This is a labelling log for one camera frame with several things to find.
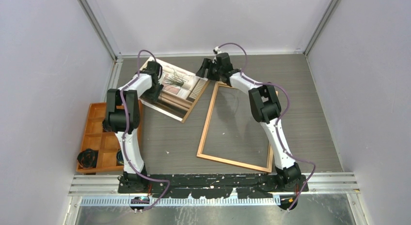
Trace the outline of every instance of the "framed picture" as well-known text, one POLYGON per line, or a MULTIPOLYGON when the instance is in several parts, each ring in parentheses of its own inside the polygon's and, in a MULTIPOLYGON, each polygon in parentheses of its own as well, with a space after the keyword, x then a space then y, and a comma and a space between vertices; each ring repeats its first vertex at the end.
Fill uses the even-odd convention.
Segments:
POLYGON ((271 173, 273 151, 265 132, 259 123, 252 119, 251 111, 248 111, 250 110, 249 107, 247 95, 243 95, 238 89, 222 82, 217 82, 214 86, 210 106, 208 107, 197 157, 271 173), (213 131, 207 137, 212 120, 217 125, 213 127, 213 131), (207 149, 213 149, 208 150, 209 153, 207 154, 205 151, 206 143, 209 143, 207 149))
MULTIPOLYGON (((140 70, 146 68, 148 61, 153 60, 154 58, 150 57, 140 70)), ((142 103, 184 123, 209 81, 160 59, 157 59, 157 63, 163 68, 159 83, 163 84, 164 87, 157 102, 153 103, 141 98, 142 103)))

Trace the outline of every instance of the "wooden tray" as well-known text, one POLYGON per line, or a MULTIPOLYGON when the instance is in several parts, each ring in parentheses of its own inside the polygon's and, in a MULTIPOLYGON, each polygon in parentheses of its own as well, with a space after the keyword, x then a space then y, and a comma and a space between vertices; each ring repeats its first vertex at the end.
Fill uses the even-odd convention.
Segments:
MULTIPOLYGON (((140 118, 142 118, 143 106, 139 101, 140 118)), ((83 140, 81 142, 80 152, 91 148, 98 150, 96 168, 83 169, 77 163, 77 172, 79 173, 100 173, 110 171, 122 171, 123 165, 117 163, 116 154, 120 149, 120 144, 114 132, 104 132, 102 122, 106 115, 106 103, 90 104, 87 115, 86 127, 84 129, 83 140)), ((137 138, 139 140, 140 151, 142 135, 142 120, 139 124, 137 138)))

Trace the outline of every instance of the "wooden picture frame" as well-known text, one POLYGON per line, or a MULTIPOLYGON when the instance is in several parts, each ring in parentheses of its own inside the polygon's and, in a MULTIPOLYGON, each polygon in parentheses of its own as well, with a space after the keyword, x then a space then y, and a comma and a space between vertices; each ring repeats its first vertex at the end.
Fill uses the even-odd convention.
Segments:
POLYGON ((220 163, 226 163, 226 164, 230 164, 230 165, 234 165, 234 166, 238 166, 238 167, 253 169, 253 170, 257 170, 257 171, 261 171, 261 172, 271 173, 272 172, 273 151, 272 151, 272 148, 271 148, 270 144, 268 146, 267 165, 266 165, 266 167, 261 167, 261 166, 257 166, 257 165, 252 165, 252 164, 238 162, 238 161, 232 161, 232 160, 228 160, 228 159, 224 159, 224 158, 219 158, 219 157, 203 154, 204 145, 206 144, 206 137, 207 137, 208 127, 210 125, 211 115, 213 114, 213 108, 214 108, 214 104, 215 104, 215 101, 216 101, 216 98, 217 98, 217 92, 218 92, 219 87, 232 88, 232 87, 230 87, 230 86, 228 86, 228 85, 226 85, 222 82, 216 82, 216 84, 214 85, 214 90, 213 90, 213 94, 211 96, 210 106, 208 107, 207 117, 205 118, 203 134, 201 135, 200 144, 199 144, 198 150, 197 150, 197 157, 202 158, 202 159, 206 159, 206 160, 220 162, 220 163))

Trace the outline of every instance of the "white wall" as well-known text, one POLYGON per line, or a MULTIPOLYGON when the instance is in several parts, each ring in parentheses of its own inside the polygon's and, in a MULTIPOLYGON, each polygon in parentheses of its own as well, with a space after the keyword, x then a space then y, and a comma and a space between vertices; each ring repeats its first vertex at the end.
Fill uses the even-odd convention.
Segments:
POLYGON ((0 224, 61 224, 112 60, 77 0, 0 0, 0 63, 0 224))
POLYGON ((372 221, 410 224, 411 0, 341 0, 309 55, 372 221))
POLYGON ((225 42, 250 53, 303 52, 331 0, 88 1, 113 48, 132 55, 211 53, 225 42))

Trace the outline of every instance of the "purple cable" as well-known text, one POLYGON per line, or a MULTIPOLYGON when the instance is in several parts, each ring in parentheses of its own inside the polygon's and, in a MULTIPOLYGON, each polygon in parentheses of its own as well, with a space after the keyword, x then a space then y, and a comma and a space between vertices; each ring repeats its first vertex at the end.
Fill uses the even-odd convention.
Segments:
MULTIPOLYGON (((139 53, 137 54, 137 76, 140 77, 140 55, 142 52, 147 52, 149 53, 151 56, 153 56, 154 61, 157 62, 156 57, 154 56, 153 53, 151 53, 150 51, 146 50, 146 49, 142 49, 139 51, 139 53)), ((163 69, 160 69, 160 76, 163 74, 163 69)))
POLYGON ((284 144, 283 144, 283 141, 281 140, 280 132, 278 131, 278 122, 279 122, 280 119, 287 113, 288 109, 290 108, 290 97, 288 96, 287 91, 286 91, 282 86, 280 86, 280 85, 278 85, 278 84, 275 84, 275 83, 261 83, 261 82, 256 82, 256 81, 254 81, 254 80, 246 77, 245 75, 243 75, 243 71, 244 71, 244 69, 245 69, 245 67, 247 66, 247 63, 248 63, 247 53, 245 52, 245 49, 244 49, 242 46, 240 46, 240 45, 237 44, 237 43, 233 43, 233 42, 224 43, 224 44, 220 45, 219 48, 221 48, 221 47, 223 47, 223 46, 225 46, 225 45, 229 45, 229 44, 238 46, 238 47, 244 52, 245 65, 244 65, 244 67, 243 67, 243 68, 241 69, 241 71, 240 71, 240 75, 241 75, 241 77, 242 77, 243 79, 245 79, 246 81, 248 81, 248 82, 250 82, 250 83, 252 83, 252 84, 255 84, 255 85, 271 85, 271 86, 273 86, 273 87, 277 87, 277 88, 279 88, 279 89, 284 93, 285 97, 287 98, 287 107, 286 107, 285 110, 281 113, 281 115, 278 117, 277 121, 275 122, 275 131, 276 131, 276 133, 277 133, 278 140, 280 141, 281 148, 283 149, 283 152, 284 152, 285 154, 287 154, 290 158, 295 159, 296 161, 300 161, 300 162, 303 162, 303 163, 309 163, 309 164, 312 164, 312 165, 313 165, 313 170, 312 170, 311 174, 307 177, 307 179, 306 179, 305 182, 303 183, 300 191, 298 192, 298 194, 297 194, 297 196, 296 196, 296 199, 295 199, 295 200, 293 201, 293 203, 288 207, 287 211, 289 212, 290 209, 293 208, 294 204, 297 202, 298 198, 300 197, 302 191, 304 190, 305 186, 307 185, 308 180, 313 176, 314 172, 316 171, 316 164, 315 164, 314 162, 312 162, 312 161, 308 161, 308 160, 301 159, 301 158, 298 158, 298 157, 293 156, 291 153, 289 153, 289 152, 285 149, 284 144))
MULTIPOLYGON (((149 52, 149 51, 147 51, 147 50, 144 50, 144 49, 140 50, 140 52, 139 52, 139 54, 138 54, 138 57, 137 57, 137 65, 138 65, 138 67, 139 67, 140 54, 141 54, 141 52, 143 52, 143 51, 146 51, 146 52, 150 53, 150 54, 154 57, 154 55, 153 55, 151 52, 149 52)), ((121 102, 123 103, 124 112, 126 113, 126 130, 124 131, 123 136, 122 136, 122 143, 123 143, 123 150, 124 150, 124 158, 125 158, 125 161, 127 161, 128 164, 130 165, 130 167, 131 167, 131 168, 136 172, 136 174, 139 175, 140 177, 142 177, 142 178, 144 178, 144 179, 146 179, 146 180, 149 180, 149 181, 153 181, 153 182, 165 182, 165 183, 167 183, 167 187, 165 188, 165 190, 163 191, 163 193, 160 195, 160 197, 158 197, 157 200, 156 200, 153 204, 151 204, 150 206, 145 207, 145 208, 143 209, 143 211, 146 211, 146 210, 148 210, 148 209, 151 209, 155 204, 157 204, 157 202, 166 194, 168 188, 170 187, 170 181, 169 181, 169 180, 154 179, 154 178, 146 177, 146 176, 144 176, 143 174, 141 174, 141 173, 134 167, 134 165, 131 163, 131 160, 128 158, 126 149, 124 148, 124 147, 126 146, 126 134, 127 134, 128 130, 129 130, 129 128, 130 128, 130 121, 129 121, 128 109, 127 109, 126 100, 124 99, 123 91, 129 87, 129 84, 133 84, 134 82, 136 82, 136 81, 139 79, 139 75, 138 75, 138 74, 137 74, 137 77, 136 77, 135 79, 133 79, 132 81, 130 81, 128 84, 126 84, 126 85, 120 90, 121 102)))

